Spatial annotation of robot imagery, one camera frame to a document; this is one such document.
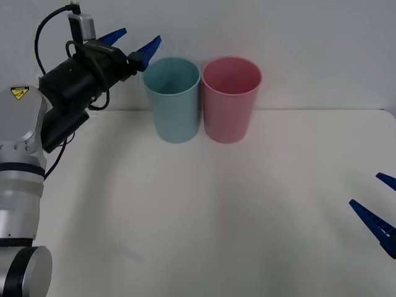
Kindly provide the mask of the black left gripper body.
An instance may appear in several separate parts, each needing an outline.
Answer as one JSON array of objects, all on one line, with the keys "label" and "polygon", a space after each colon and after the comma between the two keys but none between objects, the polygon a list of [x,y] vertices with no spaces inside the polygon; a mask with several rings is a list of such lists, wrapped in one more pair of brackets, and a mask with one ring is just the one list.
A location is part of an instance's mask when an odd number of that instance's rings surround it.
[{"label": "black left gripper body", "polygon": [[79,65],[76,86],[79,89],[108,89],[119,81],[137,74],[128,57],[118,48],[93,41],[73,43],[73,58]]}]

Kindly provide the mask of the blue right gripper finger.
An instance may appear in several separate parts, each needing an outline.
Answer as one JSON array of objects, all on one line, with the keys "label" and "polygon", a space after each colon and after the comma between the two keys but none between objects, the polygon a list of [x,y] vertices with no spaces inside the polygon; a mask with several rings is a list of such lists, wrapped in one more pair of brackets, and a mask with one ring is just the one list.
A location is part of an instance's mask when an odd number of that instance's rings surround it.
[{"label": "blue right gripper finger", "polygon": [[381,219],[360,203],[352,199],[349,205],[377,238],[379,244],[391,258],[395,258],[395,227]]},{"label": "blue right gripper finger", "polygon": [[393,190],[396,190],[396,178],[386,175],[384,173],[378,173],[376,178],[388,185]]}]

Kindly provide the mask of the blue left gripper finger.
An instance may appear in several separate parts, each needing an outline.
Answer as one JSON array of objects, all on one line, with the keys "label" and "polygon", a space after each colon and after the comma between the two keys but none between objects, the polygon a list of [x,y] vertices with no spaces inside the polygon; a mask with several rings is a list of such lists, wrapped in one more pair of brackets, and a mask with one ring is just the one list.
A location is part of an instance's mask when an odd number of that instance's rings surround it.
[{"label": "blue left gripper finger", "polygon": [[130,66],[133,74],[144,72],[146,70],[149,66],[150,60],[157,52],[161,43],[162,38],[158,35],[151,42],[127,56],[128,65]]},{"label": "blue left gripper finger", "polygon": [[97,40],[97,43],[104,46],[113,46],[126,33],[126,28],[120,28],[116,31],[103,35]]}]

